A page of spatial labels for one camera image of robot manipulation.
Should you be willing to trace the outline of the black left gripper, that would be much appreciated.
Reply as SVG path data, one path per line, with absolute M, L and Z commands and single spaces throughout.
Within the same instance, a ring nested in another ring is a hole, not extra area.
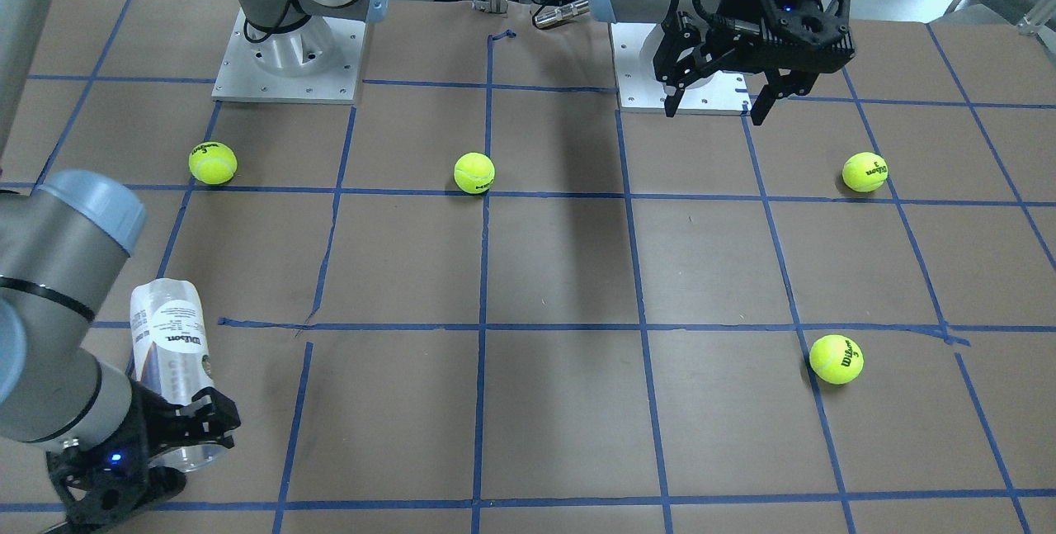
M 856 56 L 850 0 L 720 0 L 714 9 L 691 0 L 691 7 L 700 20 L 668 12 L 653 54 L 668 119 L 698 80 L 718 71 L 763 72 L 750 110 L 752 123 L 762 125 L 780 99 L 808 95 L 818 73 L 837 72 Z

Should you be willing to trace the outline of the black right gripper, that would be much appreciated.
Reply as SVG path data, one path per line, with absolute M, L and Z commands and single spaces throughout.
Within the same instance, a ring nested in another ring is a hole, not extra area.
M 159 395 L 135 389 L 118 428 L 101 444 L 68 440 L 48 452 L 50 484 L 64 507 L 55 531 L 110 531 L 177 496 L 187 478 L 178 469 L 156 465 L 172 451 L 175 461 L 215 461 L 234 447 L 241 425 L 235 403 L 205 387 L 180 407 Z

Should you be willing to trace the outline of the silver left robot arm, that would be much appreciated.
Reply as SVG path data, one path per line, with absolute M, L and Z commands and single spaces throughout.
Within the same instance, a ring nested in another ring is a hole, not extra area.
M 721 75 L 760 74 L 752 104 L 736 104 L 763 123 L 782 98 L 804 97 L 818 76 L 856 56 L 850 0 L 588 0 L 596 20 L 652 24 L 641 52 L 658 88 L 655 104 L 673 117 L 689 93 L 700 95 Z

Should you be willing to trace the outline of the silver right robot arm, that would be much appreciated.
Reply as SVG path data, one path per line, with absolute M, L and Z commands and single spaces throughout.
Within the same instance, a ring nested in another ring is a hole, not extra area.
M 351 104 L 365 26 L 388 2 L 240 0 L 214 97 Z M 144 222 L 134 192 L 87 170 L 2 194 L 2 436 L 45 452 L 65 512 L 55 533 L 108 532 L 166 503 L 241 424 L 200 358 L 175 364 L 182 401 L 83 349 Z

